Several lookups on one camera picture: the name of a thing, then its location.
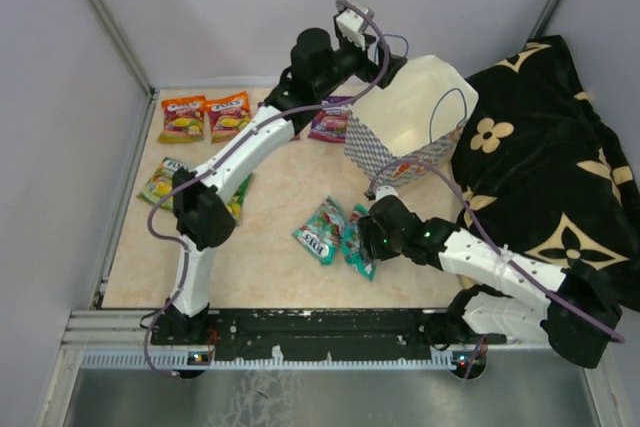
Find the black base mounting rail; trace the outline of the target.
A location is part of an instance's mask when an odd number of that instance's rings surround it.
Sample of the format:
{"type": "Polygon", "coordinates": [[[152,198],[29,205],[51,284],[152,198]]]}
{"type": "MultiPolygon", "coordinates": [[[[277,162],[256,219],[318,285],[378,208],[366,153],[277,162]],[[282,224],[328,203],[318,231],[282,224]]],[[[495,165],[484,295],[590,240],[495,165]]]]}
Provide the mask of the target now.
{"type": "Polygon", "coordinates": [[[453,346],[502,345],[499,333],[477,334],[442,309],[231,309],[188,318],[169,308],[139,322],[153,346],[203,346],[183,378],[215,362],[428,361],[453,346]]]}

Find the orange candy bag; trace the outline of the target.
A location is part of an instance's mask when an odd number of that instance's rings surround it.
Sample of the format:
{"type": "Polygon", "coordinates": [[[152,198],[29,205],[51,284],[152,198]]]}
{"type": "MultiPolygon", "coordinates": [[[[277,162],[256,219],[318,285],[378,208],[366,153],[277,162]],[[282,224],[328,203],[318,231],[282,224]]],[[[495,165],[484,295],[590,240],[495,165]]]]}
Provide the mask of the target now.
{"type": "Polygon", "coordinates": [[[206,97],[202,95],[162,101],[163,128],[158,141],[173,144],[203,140],[205,102],[206,97]]]}
{"type": "Polygon", "coordinates": [[[250,101],[246,91],[207,100],[205,111],[209,119],[212,143],[231,140],[251,121],[250,101]]]}

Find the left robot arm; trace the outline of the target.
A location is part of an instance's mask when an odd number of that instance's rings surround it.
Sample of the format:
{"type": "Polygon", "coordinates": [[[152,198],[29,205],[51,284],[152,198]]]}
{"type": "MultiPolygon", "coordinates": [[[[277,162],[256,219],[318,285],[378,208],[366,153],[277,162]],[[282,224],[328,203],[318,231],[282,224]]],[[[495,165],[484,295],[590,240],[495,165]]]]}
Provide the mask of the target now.
{"type": "Polygon", "coordinates": [[[180,169],[171,196],[181,259],[176,283],[147,328],[154,345],[196,344],[211,326],[207,292],[216,250],[237,222],[226,205],[240,185],[275,150],[299,134],[325,100],[351,77],[366,88],[386,88],[405,66],[383,35],[359,34],[354,40],[320,28],[303,31],[290,52],[290,64],[254,118],[211,159],[194,169],[180,169]]]}

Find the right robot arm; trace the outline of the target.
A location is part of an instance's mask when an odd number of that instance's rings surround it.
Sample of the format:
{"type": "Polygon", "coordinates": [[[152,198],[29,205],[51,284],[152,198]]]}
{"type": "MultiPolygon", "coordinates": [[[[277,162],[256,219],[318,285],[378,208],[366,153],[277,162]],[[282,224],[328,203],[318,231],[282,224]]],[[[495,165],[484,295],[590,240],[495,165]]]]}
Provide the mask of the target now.
{"type": "Polygon", "coordinates": [[[368,259],[403,256],[478,282],[446,319],[458,342],[498,334],[548,345],[568,362],[593,369],[615,340],[621,309],[587,264],[562,267],[493,246],[450,221],[421,219],[395,195],[379,198],[357,225],[368,259]]]}

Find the green candy bag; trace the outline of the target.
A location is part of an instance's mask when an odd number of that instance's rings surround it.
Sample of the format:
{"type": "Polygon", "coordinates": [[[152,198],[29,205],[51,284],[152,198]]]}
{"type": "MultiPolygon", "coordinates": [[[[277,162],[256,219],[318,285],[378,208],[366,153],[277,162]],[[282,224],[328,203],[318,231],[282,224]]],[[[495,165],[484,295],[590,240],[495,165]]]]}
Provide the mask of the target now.
{"type": "Polygon", "coordinates": [[[136,198],[149,205],[155,205],[172,191],[174,174],[180,169],[190,170],[191,166],[178,159],[164,157],[151,177],[141,187],[136,198]]]}
{"type": "Polygon", "coordinates": [[[235,190],[226,207],[236,223],[240,222],[242,209],[253,175],[249,174],[235,190]]]}

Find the black floral blanket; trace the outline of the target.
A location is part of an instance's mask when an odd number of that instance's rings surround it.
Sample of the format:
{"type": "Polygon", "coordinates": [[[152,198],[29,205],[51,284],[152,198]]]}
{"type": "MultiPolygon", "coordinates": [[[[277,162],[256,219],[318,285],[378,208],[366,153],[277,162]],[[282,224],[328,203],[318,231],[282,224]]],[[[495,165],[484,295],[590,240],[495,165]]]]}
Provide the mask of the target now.
{"type": "Polygon", "coordinates": [[[589,266],[639,307],[639,189],[559,36],[473,74],[478,93],[451,160],[458,223],[565,268],[589,266]]]}

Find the purple candy bag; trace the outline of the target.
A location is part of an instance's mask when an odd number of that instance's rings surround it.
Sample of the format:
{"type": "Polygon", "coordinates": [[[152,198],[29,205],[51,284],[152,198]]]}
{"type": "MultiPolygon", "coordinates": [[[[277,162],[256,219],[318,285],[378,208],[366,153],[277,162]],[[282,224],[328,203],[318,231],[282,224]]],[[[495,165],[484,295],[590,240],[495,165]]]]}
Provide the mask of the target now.
{"type": "MultiPolygon", "coordinates": [[[[257,116],[257,114],[259,113],[261,108],[266,107],[266,106],[267,106],[267,104],[264,101],[257,102],[256,103],[255,112],[254,112],[255,116],[257,116]]],[[[289,139],[289,142],[294,142],[294,141],[299,141],[299,140],[301,140],[301,134],[300,133],[295,133],[295,135],[291,139],[289,139]]]]}
{"type": "Polygon", "coordinates": [[[322,106],[332,105],[332,108],[320,110],[314,117],[308,134],[310,139],[328,143],[345,142],[351,104],[342,105],[342,102],[347,99],[347,96],[329,96],[321,102],[322,106]]]}

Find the blue checkered paper bag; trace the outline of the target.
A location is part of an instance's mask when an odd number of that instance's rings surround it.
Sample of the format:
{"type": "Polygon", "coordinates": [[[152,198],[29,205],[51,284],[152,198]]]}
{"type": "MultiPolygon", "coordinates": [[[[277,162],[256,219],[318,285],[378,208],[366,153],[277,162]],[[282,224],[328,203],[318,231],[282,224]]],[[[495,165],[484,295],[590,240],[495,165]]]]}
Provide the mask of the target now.
{"type": "Polygon", "coordinates": [[[458,70],[435,55],[410,59],[384,89],[349,113],[345,171],[395,188],[449,161],[479,101],[458,70]]]}

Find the mint candy bag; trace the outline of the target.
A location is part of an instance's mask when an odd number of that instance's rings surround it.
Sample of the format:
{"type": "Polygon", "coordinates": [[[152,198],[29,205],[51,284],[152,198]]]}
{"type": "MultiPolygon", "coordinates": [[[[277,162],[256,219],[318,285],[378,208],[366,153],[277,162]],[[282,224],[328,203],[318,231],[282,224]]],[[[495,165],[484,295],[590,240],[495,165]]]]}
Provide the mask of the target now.
{"type": "Polygon", "coordinates": [[[360,250],[361,238],[359,234],[358,221],[368,215],[368,210],[361,204],[356,203],[347,219],[344,234],[342,236],[342,253],[345,262],[353,267],[361,276],[368,281],[375,277],[376,266],[360,250]]]}
{"type": "Polygon", "coordinates": [[[291,234],[321,265],[331,265],[342,245],[346,216],[341,205],[327,196],[313,215],[291,234]]]}

